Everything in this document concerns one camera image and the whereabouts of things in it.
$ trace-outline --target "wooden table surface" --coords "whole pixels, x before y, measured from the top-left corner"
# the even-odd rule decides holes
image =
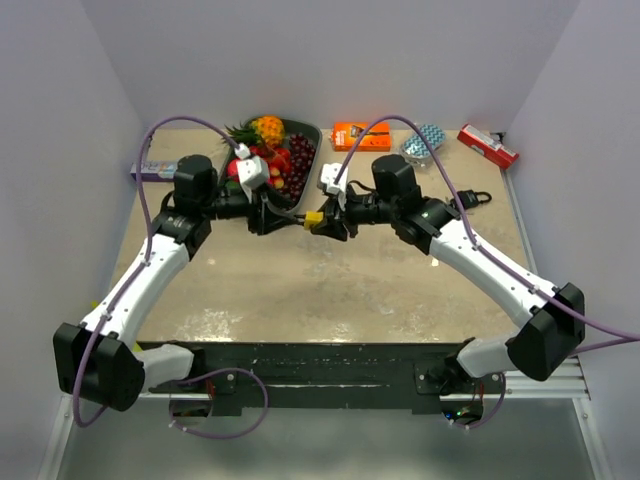
[[[324,131],[319,163],[341,162]],[[394,148],[409,136],[394,132]],[[474,228],[515,261],[524,251],[498,167],[455,139],[439,149],[458,190],[488,191],[493,201],[470,212]],[[219,167],[225,147],[205,130],[161,130],[149,160],[209,156]],[[378,153],[357,153],[349,178],[373,184]],[[317,178],[319,165],[312,172]],[[434,165],[419,168],[424,195],[451,195]],[[171,184],[145,184],[152,216]],[[323,201],[317,189],[303,211]],[[389,226],[365,226],[346,243],[287,227],[268,236],[244,220],[216,221],[193,261],[165,290],[143,325],[140,340],[243,342],[458,342],[513,329],[508,317],[456,271],[401,242]],[[115,278],[144,238],[139,201],[133,207]]]

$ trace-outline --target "plastic container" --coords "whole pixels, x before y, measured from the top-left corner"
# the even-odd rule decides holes
[[[252,122],[256,118],[259,118],[259,117],[251,118],[246,123]],[[307,194],[307,190],[309,189],[309,184],[313,183],[315,187],[315,182],[309,182],[309,175],[315,169],[316,163],[318,160],[318,155],[320,154],[320,144],[322,143],[322,132],[318,127],[316,127],[315,125],[311,125],[309,123],[298,122],[296,120],[288,120],[286,118],[281,118],[281,120],[282,120],[282,124],[284,125],[284,131],[287,135],[284,141],[284,146],[286,148],[289,148],[289,135],[292,135],[295,133],[300,133],[304,135],[316,147],[316,154],[313,156],[313,162],[311,163],[311,167],[307,172],[307,178],[305,180],[305,184],[302,189],[302,195],[300,195],[298,202],[295,205],[293,205],[291,209],[289,209],[290,212],[295,213],[298,210],[300,203],[302,202],[302,199]],[[230,148],[229,153],[227,154],[227,158],[224,161],[224,165],[222,166],[222,169],[220,170],[220,172],[218,172],[218,175],[219,175],[218,185],[223,186],[225,183],[227,183],[227,165],[229,165],[229,162],[231,162],[235,157],[236,157],[235,152],[233,151],[233,149]]]

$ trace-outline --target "red box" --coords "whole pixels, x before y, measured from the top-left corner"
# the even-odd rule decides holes
[[[489,159],[500,168],[509,168],[520,156],[519,153],[512,152],[497,140],[482,133],[468,123],[460,130],[458,140],[468,147],[473,148],[480,155]]]

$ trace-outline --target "gray floor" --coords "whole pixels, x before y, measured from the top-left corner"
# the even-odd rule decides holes
[[[237,431],[257,411],[212,418]],[[60,479],[591,479],[570,400],[508,400],[484,427],[465,433],[435,416],[402,411],[272,410],[231,441],[168,428],[166,400],[109,411],[74,428]]]

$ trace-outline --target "black tool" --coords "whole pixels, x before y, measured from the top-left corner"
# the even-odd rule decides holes
[[[488,192],[475,192],[473,190],[460,190],[457,193],[458,193],[458,196],[460,197],[460,201],[462,202],[462,206],[464,207],[465,210],[469,210],[471,208],[475,208],[475,207],[477,207],[479,205],[483,205],[485,203],[489,203],[491,200],[493,200],[493,197]],[[451,205],[456,210],[458,209],[458,206],[456,205],[455,199],[452,199],[449,202],[449,205]]]

